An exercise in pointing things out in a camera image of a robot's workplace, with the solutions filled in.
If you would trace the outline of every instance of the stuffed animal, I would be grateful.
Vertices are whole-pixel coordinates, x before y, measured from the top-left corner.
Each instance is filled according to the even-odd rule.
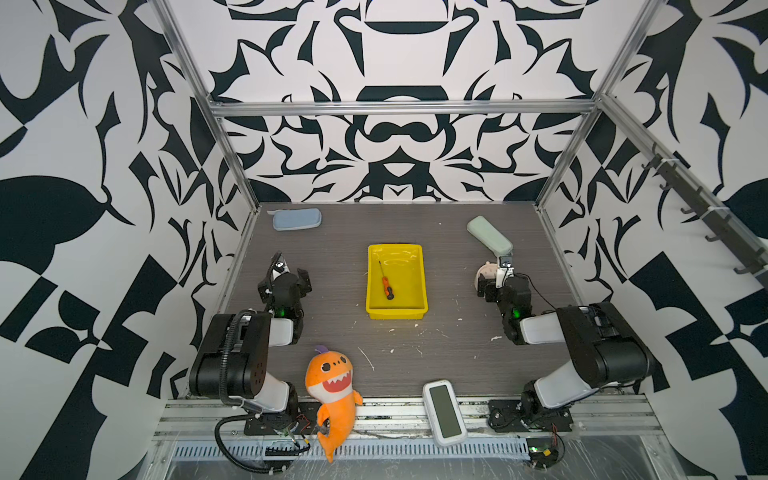
[[[317,434],[317,440],[333,463],[333,451],[344,443],[355,425],[355,405],[362,405],[362,397],[352,389],[352,362],[326,347],[315,347],[319,355],[306,370],[306,390],[323,405],[317,412],[317,425],[330,420],[328,436]]]

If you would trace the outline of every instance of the orange screwdriver handle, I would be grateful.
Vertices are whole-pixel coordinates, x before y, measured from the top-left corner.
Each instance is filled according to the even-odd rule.
[[[392,293],[392,287],[389,286],[389,279],[383,276],[382,282],[384,283],[384,295],[386,295],[386,299],[393,300],[395,298],[395,294]]]

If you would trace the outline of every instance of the plush toy head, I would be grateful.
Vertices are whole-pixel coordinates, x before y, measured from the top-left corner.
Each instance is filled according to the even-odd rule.
[[[338,352],[318,347],[320,354],[306,370],[306,390],[322,403],[333,403],[352,393],[352,362]]]

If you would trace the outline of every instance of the yellow plastic bin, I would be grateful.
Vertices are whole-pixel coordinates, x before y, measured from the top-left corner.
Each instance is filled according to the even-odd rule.
[[[382,269],[395,298],[387,300]],[[374,320],[419,320],[429,310],[421,245],[382,243],[368,247],[366,311]]]

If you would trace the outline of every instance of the plush toy mouth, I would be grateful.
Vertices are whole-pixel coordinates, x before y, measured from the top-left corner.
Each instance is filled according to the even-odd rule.
[[[347,372],[343,375],[333,377],[331,380],[326,380],[323,382],[323,388],[327,392],[336,393],[344,390],[350,383],[352,383],[352,376]]]

